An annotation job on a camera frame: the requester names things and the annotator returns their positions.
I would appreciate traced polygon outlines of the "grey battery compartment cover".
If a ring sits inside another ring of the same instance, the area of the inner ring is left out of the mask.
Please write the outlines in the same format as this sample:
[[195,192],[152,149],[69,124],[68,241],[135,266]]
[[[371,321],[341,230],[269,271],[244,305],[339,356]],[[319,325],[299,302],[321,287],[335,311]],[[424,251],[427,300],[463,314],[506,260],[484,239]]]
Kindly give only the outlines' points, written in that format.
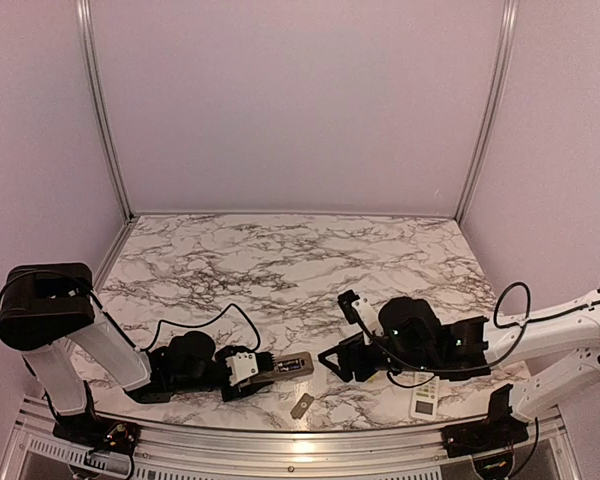
[[306,414],[313,402],[314,397],[312,395],[308,393],[303,394],[291,409],[291,418],[294,420],[300,420]]

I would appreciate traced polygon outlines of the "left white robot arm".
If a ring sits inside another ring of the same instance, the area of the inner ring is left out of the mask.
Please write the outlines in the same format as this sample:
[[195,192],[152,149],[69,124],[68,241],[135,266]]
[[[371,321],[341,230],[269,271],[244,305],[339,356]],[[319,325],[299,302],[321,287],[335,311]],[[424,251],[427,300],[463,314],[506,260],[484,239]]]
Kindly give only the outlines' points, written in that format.
[[66,426],[86,445],[105,438],[106,423],[89,409],[88,386],[64,349],[72,342],[95,360],[139,404],[162,404],[175,395],[219,391],[223,401],[267,386],[263,374],[275,358],[257,346],[218,349],[205,325],[187,325],[166,345],[141,348],[97,298],[83,263],[21,265],[0,290],[0,339],[19,351]]

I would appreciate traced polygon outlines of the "left aluminium frame post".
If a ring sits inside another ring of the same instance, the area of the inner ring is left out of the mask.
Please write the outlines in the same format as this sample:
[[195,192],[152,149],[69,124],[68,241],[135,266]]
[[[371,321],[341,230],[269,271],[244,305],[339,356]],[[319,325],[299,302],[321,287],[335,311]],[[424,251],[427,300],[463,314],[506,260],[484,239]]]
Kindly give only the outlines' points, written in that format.
[[124,183],[122,168],[119,163],[111,123],[107,112],[105,93],[98,65],[91,2],[88,0],[77,0],[75,4],[87,83],[98,135],[102,144],[105,162],[118,208],[124,222],[129,223],[134,219],[134,213]]

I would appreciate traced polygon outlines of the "aluminium frame post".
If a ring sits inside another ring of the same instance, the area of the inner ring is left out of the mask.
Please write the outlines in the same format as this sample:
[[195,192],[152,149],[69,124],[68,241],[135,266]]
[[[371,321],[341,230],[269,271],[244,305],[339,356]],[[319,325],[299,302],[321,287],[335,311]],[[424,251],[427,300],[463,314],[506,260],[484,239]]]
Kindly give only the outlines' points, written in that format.
[[506,0],[503,3],[496,56],[486,104],[478,135],[472,150],[467,175],[454,214],[454,220],[459,226],[462,226],[465,222],[470,210],[471,202],[477,190],[479,178],[486,161],[497,114],[504,95],[512,51],[514,48],[519,4],[520,2],[516,0]]
[[105,93],[98,65],[91,2],[88,0],[77,0],[75,4],[87,83],[98,135],[102,144],[105,162],[118,208],[124,222],[129,223],[134,219],[134,213],[124,183],[122,168],[119,163],[111,123],[107,112]]

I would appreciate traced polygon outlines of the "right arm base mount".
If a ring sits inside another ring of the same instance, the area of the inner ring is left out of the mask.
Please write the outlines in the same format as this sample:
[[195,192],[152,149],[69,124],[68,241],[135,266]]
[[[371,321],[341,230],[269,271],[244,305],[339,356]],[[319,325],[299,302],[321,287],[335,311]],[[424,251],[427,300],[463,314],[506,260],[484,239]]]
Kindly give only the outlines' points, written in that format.
[[528,423],[513,417],[509,405],[512,384],[491,393],[485,418],[448,425],[441,430],[449,458],[507,448],[529,439]]

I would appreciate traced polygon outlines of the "front aluminium table rail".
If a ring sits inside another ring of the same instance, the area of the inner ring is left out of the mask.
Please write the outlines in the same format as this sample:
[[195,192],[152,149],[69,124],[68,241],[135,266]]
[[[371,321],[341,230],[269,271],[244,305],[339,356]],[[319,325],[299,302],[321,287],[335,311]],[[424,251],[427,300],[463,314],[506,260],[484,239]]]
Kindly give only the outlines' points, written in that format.
[[53,436],[44,401],[20,407],[1,479],[473,479],[492,453],[451,458],[439,425],[266,432],[142,421],[132,458]]

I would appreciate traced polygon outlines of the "white remote control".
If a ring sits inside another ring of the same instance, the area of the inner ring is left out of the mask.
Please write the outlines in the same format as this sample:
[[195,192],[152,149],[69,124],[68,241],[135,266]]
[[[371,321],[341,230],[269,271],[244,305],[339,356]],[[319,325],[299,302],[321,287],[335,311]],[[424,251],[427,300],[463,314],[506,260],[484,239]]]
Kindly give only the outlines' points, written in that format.
[[314,364],[311,354],[298,352],[275,357],[273,370],[268,372],[268,376],[274,381],[280,381],[312,375],[313,372]]
[[437,417],[439,380],[433,374],[416,372],[409,415],[412,419],[432,422]]

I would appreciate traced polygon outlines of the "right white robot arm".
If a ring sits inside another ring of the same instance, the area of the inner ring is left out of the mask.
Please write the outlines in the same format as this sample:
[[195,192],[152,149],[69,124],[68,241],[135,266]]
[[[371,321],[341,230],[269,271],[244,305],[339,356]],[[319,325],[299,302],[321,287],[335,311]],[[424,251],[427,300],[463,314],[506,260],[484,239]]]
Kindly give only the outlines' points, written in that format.
[[556,307],[514,317],[477,316],[445,324],[424,299],[389,300],[379,310],[349,290],[338,298],[346,320],[359,327],[319,362],[344,382],[364,382],[380,370],[414,375],[410,415],[437,415],[439,383],[491,375],[497,368],[550,354],[561,360],[490,396],[490,414],[475,438],[495,448],[514,431],[514,419],[533,420],[568,394],[600,382],[600,286]]

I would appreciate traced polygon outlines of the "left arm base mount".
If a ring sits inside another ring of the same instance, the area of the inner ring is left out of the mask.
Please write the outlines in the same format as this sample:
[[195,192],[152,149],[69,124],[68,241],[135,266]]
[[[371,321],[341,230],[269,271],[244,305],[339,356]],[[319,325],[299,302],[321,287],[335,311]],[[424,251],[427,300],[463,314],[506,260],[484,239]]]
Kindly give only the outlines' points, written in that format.
[[139,437],[139,425],[134,422],[100,416],[95,411],[90,393],[87,393],[86,399],[85,409],[75,415],[58,413],[48,399],[55,420],[53,435],[89,447],[94,452],[133,455]]

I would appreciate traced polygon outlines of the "right aluminium frame post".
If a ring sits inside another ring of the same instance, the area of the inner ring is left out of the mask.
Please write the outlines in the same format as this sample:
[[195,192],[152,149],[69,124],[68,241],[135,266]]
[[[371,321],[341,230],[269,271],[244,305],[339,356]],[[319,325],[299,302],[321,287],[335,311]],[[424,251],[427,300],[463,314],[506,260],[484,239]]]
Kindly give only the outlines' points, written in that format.
[[504,95],[512,51],[514,48],[519,4],[520,2],[516,0],[506,0],[503,3],[496,56],[486,104],[478,135],[472,150],[467,175],[454,214],[454,220],[459,226],[462,226],[465,222],[470,210],[471,202],[477,190],[479,178],[486,161],[497,114]]

